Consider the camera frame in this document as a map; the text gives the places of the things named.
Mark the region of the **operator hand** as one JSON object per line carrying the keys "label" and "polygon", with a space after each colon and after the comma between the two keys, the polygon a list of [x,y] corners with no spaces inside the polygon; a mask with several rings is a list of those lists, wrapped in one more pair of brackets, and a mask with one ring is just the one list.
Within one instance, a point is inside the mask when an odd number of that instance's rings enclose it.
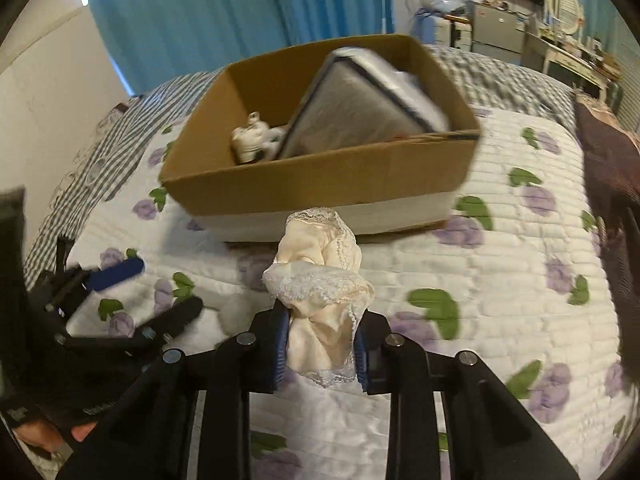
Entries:
{"label": "operator hand", "polygon": [[[95,426],[96,422],[75,426],[70,430],[70,435],[74,441],[82,442]],[[42,448],[48,453],[58,452],[65,444],[61,431],[45,419],[25,422],[15,428],[13,432],[21,441],[34,448]]]}

